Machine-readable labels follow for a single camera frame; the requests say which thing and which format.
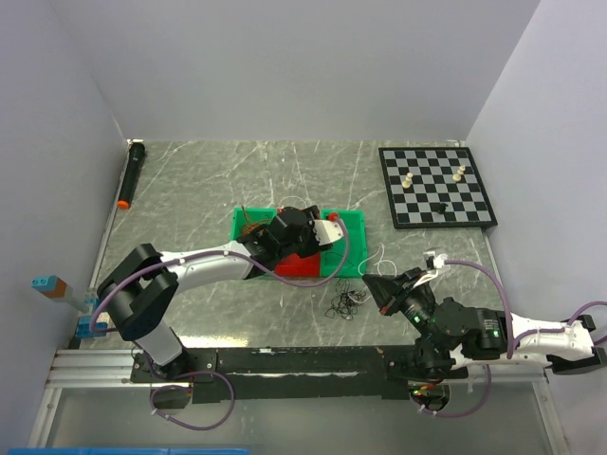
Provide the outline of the green plastic bin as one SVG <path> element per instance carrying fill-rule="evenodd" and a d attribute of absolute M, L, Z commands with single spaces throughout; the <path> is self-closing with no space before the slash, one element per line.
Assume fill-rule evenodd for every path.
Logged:
<path fill-rule="evenodd" d="M 321 215 L 325 219 L 328 219 L 332 213 L 336 213 L 345 224 L 350 242 L 347 260 L 337 277 L 360 278 L 366 272 L 366 261 L 368 259 L 364 214 L 361 210 L 323 209 L 321 211 Z M 344 251 L 344 241 L 339 241 L 330 250 L 321 254 L 320 276 L 322 278 L 326 278 L 335 271 L 340 264 Z"/>
<path fill-rule="evenodd" d="M 273 208 L 236 207 L 233 210 L 230 238 L 236 240 L 259 225 L 268 224 L 277 214 Z"/>

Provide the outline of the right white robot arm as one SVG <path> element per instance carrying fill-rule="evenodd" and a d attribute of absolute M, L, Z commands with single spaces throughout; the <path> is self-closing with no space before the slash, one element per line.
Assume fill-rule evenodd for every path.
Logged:
<path fill-rule="evenodd" d="M 465 378 L 474 365 L 536 365 L 555 374 L 590 373 L 606 366 L 606 350 L 591 338 L 595 329 L 588 315 L 573 321 L 545 322 L 506 313 L 467 307 L 451 297 L 437 302 L 428 283 L 418 285 L 422 270 L 395 277 L 362 277 L 379 313 L 402 314 L 419 337 L 414 344 L 387 358 L 394 377 L 422 382 Z"/>

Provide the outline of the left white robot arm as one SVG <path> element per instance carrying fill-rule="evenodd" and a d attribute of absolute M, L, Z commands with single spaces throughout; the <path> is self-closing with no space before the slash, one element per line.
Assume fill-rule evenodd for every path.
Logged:
<path fill-rule="evenodd" d="M 108 313 L 123 340 L 138 345 L 153 360 L 157 374 L 175 381 L 186 372 L 188 360 L 164 320 L 176 295 L 216 282 L 273 276 L 283 259 L 314 256 L 346 238 L 339 219 L 323 218 L 312 206 L 285 207 L 269 222 L 222 246 L 159 252 L 142 244 L 99 285 L 98 310 Z"/>

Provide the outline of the red plastic bin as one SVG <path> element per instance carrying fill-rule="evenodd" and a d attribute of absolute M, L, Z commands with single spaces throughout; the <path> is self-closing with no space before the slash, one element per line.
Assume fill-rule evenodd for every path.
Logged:
<path fill-rule="evenodd" d="M 274 272 L 282 277 L 317 278 L 320 276 L 321 254 L 301 258 L 292 254 L 276 265 Z"/>

